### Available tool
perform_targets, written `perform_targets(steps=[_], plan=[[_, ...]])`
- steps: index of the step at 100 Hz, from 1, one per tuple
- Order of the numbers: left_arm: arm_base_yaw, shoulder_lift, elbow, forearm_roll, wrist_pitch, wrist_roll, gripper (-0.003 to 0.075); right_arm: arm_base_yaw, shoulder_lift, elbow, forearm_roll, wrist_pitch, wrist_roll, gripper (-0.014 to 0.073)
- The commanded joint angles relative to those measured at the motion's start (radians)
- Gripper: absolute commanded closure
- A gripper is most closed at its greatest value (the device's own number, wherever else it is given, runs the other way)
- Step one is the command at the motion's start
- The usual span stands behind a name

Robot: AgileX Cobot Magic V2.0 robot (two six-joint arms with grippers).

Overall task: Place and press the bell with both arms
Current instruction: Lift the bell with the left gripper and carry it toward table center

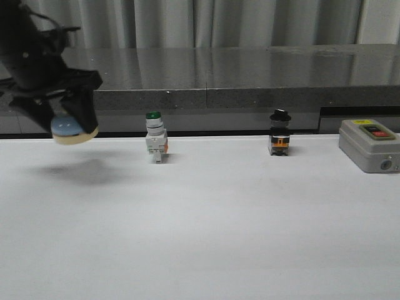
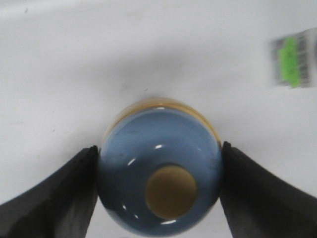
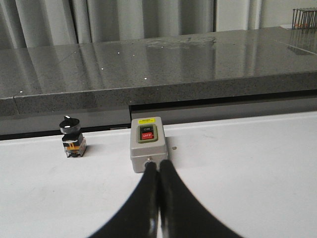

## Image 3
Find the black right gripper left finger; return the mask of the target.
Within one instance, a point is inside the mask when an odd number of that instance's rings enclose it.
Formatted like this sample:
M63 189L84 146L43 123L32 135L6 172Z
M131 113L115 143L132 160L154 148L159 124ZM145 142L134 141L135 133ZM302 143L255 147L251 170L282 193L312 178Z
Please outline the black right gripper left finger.
M158 172L148 162L135 190L92 238L155 238L158 229Z

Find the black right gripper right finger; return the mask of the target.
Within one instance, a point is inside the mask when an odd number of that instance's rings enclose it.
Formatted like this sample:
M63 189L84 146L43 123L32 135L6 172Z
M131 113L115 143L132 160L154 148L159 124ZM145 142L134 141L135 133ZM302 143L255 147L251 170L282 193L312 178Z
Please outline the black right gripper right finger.
M159 168L159 205L164 238L239 238L191 193L170 160Z

